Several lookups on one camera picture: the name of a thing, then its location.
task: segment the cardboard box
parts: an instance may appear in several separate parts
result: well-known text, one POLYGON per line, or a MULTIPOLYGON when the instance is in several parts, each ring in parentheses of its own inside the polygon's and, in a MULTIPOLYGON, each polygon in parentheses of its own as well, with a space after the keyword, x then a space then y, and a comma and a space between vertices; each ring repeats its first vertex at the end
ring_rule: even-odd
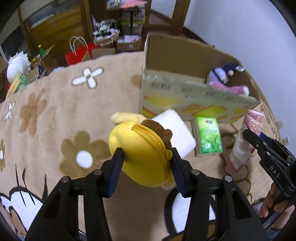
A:
POLYGON ((45 51, 45 56, 43 56, 40 60, 37 60, 35 64, 31 62, 31 69, 35 69, 38 65, 41 65, 44 68, 46 74, 49 74, 53 70, 53 66, 57 65, 56 67, 58 67, 59 64, 57 63, 57 60, 54 59, 52 54, 50 53, 53 47, 54 45, 48 48, 45 51))
POLYGON ((92 50, 93 59, 111 54, 115 54, 115 48, 97 48, 92 50))
POLYGON ((149 34, 144 61, 141 114, 148 118, 174 109, 183 120, 204 116, 232 123, 260 103, 246 70, 229 78, 227 86, 246 85, 249 97, 208 86, 211 70, 240 62, 197 40, 149 34))
POLYGON ((141 40, 133 43, 119 43, 118 40, 116 42, 118 50, 122 50, 124 52, 140 51, 141 40))
POLYGON ((38 78, 39 78, 39 70, 38 70, 38 67, 34 68, 33 70, 31 70, 31 72, 27 73, 27 75, 26 75, 26 79, 30 83, 36 81, 38 78))
POLYGON ((5 84, 7 82, 6 79, 6 70, 7 70, 8 64, 5 62, 5 60, 0 57, 0 94, 3 91, 5 84))

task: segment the flower pattern rug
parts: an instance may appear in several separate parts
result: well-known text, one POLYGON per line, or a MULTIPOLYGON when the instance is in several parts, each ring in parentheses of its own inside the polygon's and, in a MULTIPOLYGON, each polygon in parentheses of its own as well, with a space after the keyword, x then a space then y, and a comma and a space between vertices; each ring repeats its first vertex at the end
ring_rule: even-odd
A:
MULTIPOLYGON (((10 227, 25 237, 34 217, 61 177, 84 177, 111 158, 110 116, 140 110, 144 53, 103 56, 51 73, 14 94, 0 105, 0 212, 10 227)), ((263 132, 280 139, 273 114, 260 93, 263 132)), ((222 178, 242 119, 219 124, 225 151, 197 158, 185 157, 193 168, 222 178)), ((271 179, 253 154, 233 177, 248 200, 264 198, 271 179)), ((148 188, 120 174, 116 192, 104 200, 114 241, 181 240, 190 199, 175 188, 148 188)), ((215 202, 211 200, 213 234, 215 202)), ((85 237, 83 199, 79 199, 80 235, 85 237)))

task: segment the white bag handle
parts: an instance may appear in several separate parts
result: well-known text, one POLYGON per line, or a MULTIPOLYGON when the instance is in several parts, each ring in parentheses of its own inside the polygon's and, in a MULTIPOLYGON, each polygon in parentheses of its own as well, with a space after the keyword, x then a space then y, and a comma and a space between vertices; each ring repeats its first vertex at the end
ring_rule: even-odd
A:
POLYGON ((86 43, 86 41, 85 41, 85 39, 84 39, 83 37, 72 36, 72 37, 70 38, 70 40, 69 40, 70 48, 71 48, 72 52, 75 53, 75 56, 76 56, 76 51, 75 51, 75 41, 78 40, 78 41, 80 41, 80 42, 83 44, 83 42, 81 41, 81 39, 84 41, 85 46, 87 47, 87 50, 88 50, 89 47, 87 46, 87 43, 86 43), (72 45, 71 45, 71 39, 73 39, 73 38, 74 38, 74 41, 73 41, 73 47, 72 47, 72 45))

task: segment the red paper bag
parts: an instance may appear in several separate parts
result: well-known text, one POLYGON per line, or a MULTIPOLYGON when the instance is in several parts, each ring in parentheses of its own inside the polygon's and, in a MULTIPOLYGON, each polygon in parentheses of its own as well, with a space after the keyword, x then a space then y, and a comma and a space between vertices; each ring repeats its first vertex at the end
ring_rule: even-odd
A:
POLYGON ((97 45, 95 45, 95 44, 93 44, 91 42, 90 43, 86 43, 83 37, 72 36, 70 38, 69 43, 70 43, 70 47, 71 47, 72 52, 67 53, 65 55, 68 65, 77 64, 77 63, 81 62, 81 60, 85 56, 85 53, 86 52, 89 53, 89 55, 90 55, 90 57, 92 59, 92 49, 98 48, 97 45), (84 41, 85 46, 82 46, 82 47, 79 47, 79 48, 75 49, 75 41, 78 40, 81 43, 83 43, 81 41, 81 39, 84 41))

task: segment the human hand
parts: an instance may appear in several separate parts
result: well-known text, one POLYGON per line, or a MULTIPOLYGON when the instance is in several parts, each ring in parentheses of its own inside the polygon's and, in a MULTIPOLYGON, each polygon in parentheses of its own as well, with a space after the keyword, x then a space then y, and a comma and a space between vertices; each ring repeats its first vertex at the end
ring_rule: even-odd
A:
MULTIPOLYGON (((274 197, 273 194, 275 192, 276 189, 276 185, 275 183, 272 183, 270 190, 260 208, 259 211, 259 216, 262 217, 267 217, 269 209, 272 207, 273 203, 274 203, 274 197)), ((292 212, 294 211, 295 207, 292 204, 290 199, 284 200, 280 203, 278 203, 277 205, 274 206, 274 211, 276 212, 282 212, 284 209, 286 208, 286 210, 284 211, 284 213, 274 222, 274 224, 271 226, 272 228, 279 230, 282 229, 285 224, 287 223, 287 221, 290 218, 290 215, 292 214, 292 212)))

